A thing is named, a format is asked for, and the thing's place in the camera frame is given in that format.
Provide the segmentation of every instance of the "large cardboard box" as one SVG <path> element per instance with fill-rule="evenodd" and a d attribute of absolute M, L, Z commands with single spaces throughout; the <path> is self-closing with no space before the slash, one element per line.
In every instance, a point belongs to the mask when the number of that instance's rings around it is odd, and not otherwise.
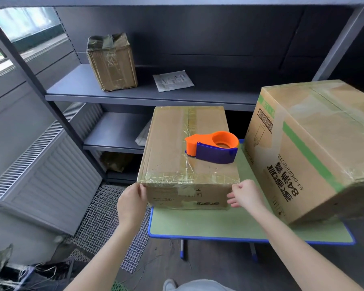
<path fill-rule="evenodd" d="M 222 106 L 155 108 L 137 178 L 151 205 L 227 208 L 226 195 L 239 182 L 236 163 L 215 164 L 185 153 L 186 137 L 217 131 L 229 131 Z"/>
<path fill-rule="evenodd" d="M 244 143 L 285 222 L 364 209 L 364 93 L 340 81 L 263 87 Z"/>
<path fill-rule="evenodd" d="M 125 33 L 91 36 L 87 56 L 103 91 L 137 87 L 135 63 Z"/>

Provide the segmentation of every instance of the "person's right hand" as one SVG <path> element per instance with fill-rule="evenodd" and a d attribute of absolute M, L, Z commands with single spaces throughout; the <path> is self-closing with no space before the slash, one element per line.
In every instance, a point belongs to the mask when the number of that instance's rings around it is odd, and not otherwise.
<path fill-rule="evenodd" d="M 139 231 L 146 214 L 147 190 L 139 183 L 128 186 L 117 201 L 119 226 Z"/>
<path fill-rule="evenodd" d="M 232 192 L 227 197 L 232 207 L 244 207 L 247 211 L 265 208 L 262 193 L 253 180 L 232 185 Z"/>

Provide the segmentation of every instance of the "floor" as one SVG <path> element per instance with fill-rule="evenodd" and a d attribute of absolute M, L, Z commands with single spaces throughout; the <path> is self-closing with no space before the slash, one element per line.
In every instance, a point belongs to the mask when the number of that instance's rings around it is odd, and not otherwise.
<path fill-rule="evenodd" d="M 346 224 L 357 240 L 356 245 L 314 247 L 364 288 L 364 217 L 347 220 Z M 300 290 L 269 244 L 256 244 L 259 263 L 255 263 L 247 243 L 190 240 L 188 262 L 179 258 L 179 243 L 150 238 L 136 272 L 120 270 L 117 280 L 135 291 L 159 291 L 167 278 L 178 284 L 212 279 L 243 291 Z M 73 245 L 63 246 L 55 257 L 69 255 L 73 249 Z"/>

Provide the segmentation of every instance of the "orange tape dispenser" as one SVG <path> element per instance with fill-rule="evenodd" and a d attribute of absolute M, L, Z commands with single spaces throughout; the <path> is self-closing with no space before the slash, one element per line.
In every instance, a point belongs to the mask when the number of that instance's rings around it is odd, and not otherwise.
<path fill-rule="evenodd" d="M 185 141 L 187 155 L 218 164 L 232 163 L 239 145 L 239 139 L 230 132 L 194 134 Z"/>

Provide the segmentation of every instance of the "person's left hand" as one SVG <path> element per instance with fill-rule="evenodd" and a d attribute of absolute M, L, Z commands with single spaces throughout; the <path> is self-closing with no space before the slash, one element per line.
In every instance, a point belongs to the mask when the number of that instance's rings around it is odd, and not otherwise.
<path fill-rule="evenodd" d="M 146 187 L 139 183 L 128 186 L 117 202 L 119 225 L 139 231 L 147 207 Z"/>

